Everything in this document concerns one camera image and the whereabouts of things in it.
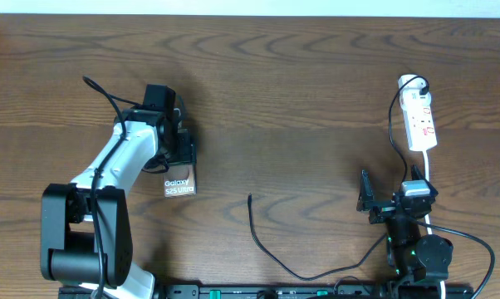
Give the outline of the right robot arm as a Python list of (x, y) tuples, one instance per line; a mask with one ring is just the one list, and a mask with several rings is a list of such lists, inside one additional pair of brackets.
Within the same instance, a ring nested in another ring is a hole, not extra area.
[(453, 244), (436, 234), (423, 235), (421, 219), (432, 211), (438, 191), (413, 166), (412, 179), (404, 181), (391, 199), (375, 198), (375, 191), (368, 173), (360, 174), (360, 193), (356, 209), (369, 214), (369, 223), (386, 226), (392, 265), (397, 278), (385, 285), (389, 297), (420, 297), (426, 292), (429, 298), (439, 296), (439, 284), (449, 277)]

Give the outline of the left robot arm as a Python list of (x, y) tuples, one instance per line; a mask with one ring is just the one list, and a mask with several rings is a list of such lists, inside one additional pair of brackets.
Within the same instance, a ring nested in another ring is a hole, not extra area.
[(139, 174), (194, 161), (185, 108), (124, 110), (91, 165), (42, 194), (40, 267), (60, 298), (164, 298), (166, 288), (133, 261), (126, 197)]

